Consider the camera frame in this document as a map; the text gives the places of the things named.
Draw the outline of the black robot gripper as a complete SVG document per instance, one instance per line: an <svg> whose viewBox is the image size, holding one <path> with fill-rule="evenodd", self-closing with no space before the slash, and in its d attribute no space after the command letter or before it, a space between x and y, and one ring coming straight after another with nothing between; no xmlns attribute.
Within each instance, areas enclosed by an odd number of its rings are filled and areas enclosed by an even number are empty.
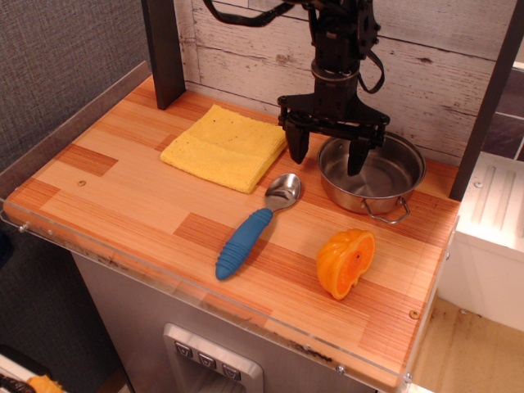
<svg viewBox="0 0 524 393"><path fill-rule="evenodd" d="M319 133L350 142L347 174L358 175L371 146L386 138L387 115L365 105L358 97L359 78L316 79L314 91L278 99L279 124L286 133L290 157L301 164L309 150L309 135Z"/></svg>

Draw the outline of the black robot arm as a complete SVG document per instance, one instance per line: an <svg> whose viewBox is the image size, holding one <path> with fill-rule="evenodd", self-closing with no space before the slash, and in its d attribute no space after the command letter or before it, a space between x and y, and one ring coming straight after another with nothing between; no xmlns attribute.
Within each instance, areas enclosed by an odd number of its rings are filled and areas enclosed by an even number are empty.
<svg viewBox="0 0 524 393"><path fill-rule="evenodd" d="M349 141L347 173L360 173L368 153L383 145L387 115L364 104L358 91L374 94L384 78L369 88L360 74L362 61L378 68L373 53L380 25L370 1L311 1L305 4L315 48L311 72L314 91L278 99L278 123L285 131L291 158L301 163L309 150L309 136L320 133Z"/></svg>

